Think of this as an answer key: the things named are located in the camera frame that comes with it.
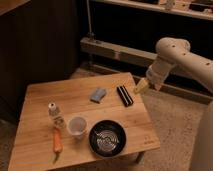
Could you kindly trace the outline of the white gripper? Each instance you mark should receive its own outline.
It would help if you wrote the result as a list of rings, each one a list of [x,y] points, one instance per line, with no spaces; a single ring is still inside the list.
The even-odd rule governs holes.
[[[154,87],[155,90],[159,91],[173,68],[174,64],[168,63],[166,61],[154,61],[146,71],[147,79],[140,79],[140,81],[134,88],[134,93],[138,94],[146,91],[149,88],[149,83]]]

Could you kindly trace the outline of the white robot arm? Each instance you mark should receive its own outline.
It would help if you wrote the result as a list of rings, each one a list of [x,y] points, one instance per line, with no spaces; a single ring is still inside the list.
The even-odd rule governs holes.
[[[155,48],[157,57],[136,85],[135,93],[150,86],[159,91],[170,71],[179,66],[213,94],[213,60],[192,53],[186,39],[164,37]],[[213,100],[199,122],[189,171],[213,171]]]

